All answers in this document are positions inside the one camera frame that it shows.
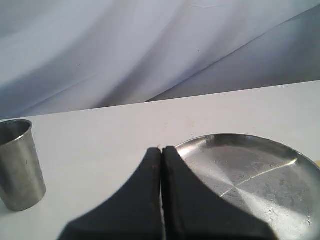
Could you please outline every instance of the black rubber piece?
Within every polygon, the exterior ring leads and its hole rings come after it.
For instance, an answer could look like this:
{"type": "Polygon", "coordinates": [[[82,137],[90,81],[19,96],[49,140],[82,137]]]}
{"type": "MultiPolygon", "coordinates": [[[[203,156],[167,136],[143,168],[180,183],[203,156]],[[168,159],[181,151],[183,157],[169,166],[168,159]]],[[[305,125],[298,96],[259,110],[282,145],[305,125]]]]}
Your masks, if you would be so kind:
{"type": "Polygon", "coordinates": [[[229,204],[189,169],[174,147],[162,152],[167,240],[275,240],[263,221],[229,204]]]}
{"type": "Polygon", "coordinates": [[[70,222],[59,239],[161,240],[160,169],[161,151],[149,148],[125,185],[102,205],[70,222]]]}

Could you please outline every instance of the cup rim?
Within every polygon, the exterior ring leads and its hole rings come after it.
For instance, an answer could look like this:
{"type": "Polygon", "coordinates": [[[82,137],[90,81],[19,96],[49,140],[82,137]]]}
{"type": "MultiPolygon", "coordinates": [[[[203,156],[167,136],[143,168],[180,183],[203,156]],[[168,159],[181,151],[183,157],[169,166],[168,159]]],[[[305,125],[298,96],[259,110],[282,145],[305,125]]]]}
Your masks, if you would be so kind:
{"type": "Polygon", "coordinates": [[[16,137],[15,139],[13,139],[13,140],[11,140],[11,141],[8,141],[8,142],[6,142],[6,143],[4,143],[4,144],[0,144],[0,148],[15,143],[16,141],[18,141],[19,139],[21,139],[23,136],[25,136],[26,134],[28,134],[28,133],[31,131],[32,127],[33,127],[32,122],[29,121],[29,120],[26,120],[26,119],[13,119],[13,120],[2,121],[2,122],[0,122],[0,127],[1,127],[2,125],[12,124],[12,123],[26,123],[26,124],[28,124],[29,126],[28,126],[28,128],[27,128],[27,130],[26,130],[25,132],[23,132],[22,134],[20,134],[20,135],[19,135],[18,137],[16,137]]]}

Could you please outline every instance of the stainless steel plate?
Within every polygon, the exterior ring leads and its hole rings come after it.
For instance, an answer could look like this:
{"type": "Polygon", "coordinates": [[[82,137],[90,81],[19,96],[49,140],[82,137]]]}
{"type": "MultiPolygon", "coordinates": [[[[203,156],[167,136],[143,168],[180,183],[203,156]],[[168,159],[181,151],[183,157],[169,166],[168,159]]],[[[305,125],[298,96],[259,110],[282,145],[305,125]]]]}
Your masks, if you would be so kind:
{"type": "Polygon", "coordinates": [[[280,143],[215,134],[176,147],[220,197],[267,222],[280,240],[320,239],[320,169],[280,143]]]}

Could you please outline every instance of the white table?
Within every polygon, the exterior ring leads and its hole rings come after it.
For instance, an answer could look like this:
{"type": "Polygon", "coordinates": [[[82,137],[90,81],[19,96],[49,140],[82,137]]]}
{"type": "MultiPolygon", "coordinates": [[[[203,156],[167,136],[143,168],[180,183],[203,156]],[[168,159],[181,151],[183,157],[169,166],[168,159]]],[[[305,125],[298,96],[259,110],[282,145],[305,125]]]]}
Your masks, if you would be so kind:
{"type": "Polygon", "coordinates": [[[1,240],[55,240],[131,176],[148,147],[217,133],[288,145],[320,160],[320,81],[28,117],[47,186],[36,206],[0,202],[1,240]]]}

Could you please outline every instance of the metal cup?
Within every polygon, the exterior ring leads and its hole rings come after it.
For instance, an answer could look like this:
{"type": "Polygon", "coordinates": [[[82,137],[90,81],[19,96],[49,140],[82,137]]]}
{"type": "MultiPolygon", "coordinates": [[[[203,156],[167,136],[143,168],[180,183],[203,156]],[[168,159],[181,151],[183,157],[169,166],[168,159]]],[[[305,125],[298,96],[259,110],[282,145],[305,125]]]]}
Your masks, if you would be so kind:
{"type": "Polygon", "coordinates": [[[12,211],[37,204],[46,193],[28,120],[0,122],[0,197],[12,211]]]}

